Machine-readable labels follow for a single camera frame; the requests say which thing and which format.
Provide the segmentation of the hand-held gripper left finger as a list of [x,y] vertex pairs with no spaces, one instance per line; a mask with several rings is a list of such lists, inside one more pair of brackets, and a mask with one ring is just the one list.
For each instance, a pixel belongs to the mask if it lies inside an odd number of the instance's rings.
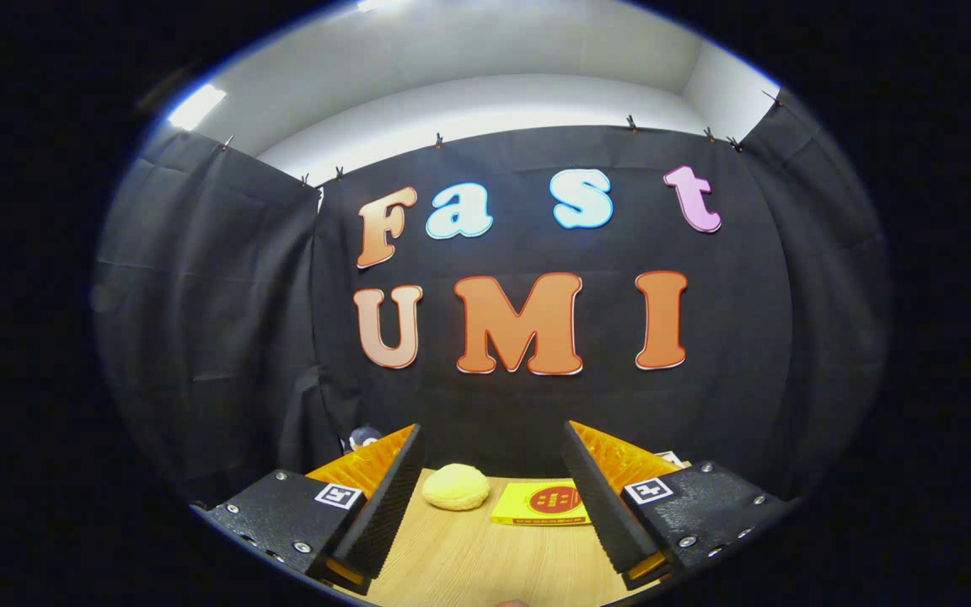
[[367,594],[425,460],[412,424],[307,474],[275,470],[210,508],[191,510],[224,538],[311,585]]

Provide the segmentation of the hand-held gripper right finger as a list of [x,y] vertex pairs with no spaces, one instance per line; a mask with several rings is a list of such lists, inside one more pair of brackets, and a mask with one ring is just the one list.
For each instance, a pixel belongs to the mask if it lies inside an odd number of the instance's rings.
[[799,506],[712,460],[674,464],[574,420],[563,437],[564,465],[628,590],[701,572]]

